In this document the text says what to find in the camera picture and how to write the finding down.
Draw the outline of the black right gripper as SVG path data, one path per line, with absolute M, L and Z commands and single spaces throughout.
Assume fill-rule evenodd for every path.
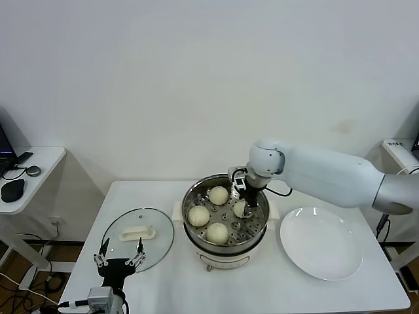
M 258 206 L 257 197 L 259 192 L 261 191 L 260 188 L 255 188 L 253 186 L 247 185 L 244 191 L 244 199 L 246 203 L 243 206 L 243 217 L 249 218 L 255 212 L 255 207 Z

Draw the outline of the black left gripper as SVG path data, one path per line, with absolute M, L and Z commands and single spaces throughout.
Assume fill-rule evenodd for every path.
M 136 272 L 135 266 L 142 265 L 146 259 L 143 249 L 142 237 L 139 238 L 137 253 L 131 258 L 112 258 L 106 260 L 107 248 L 109 245 L 107 238 L 100 246 L 99 252 L 93 255 L 94 262 L 98 267 L 98 274 L 103 278 L 102 286 L 111 288 L 123 288 L 125 279 Z

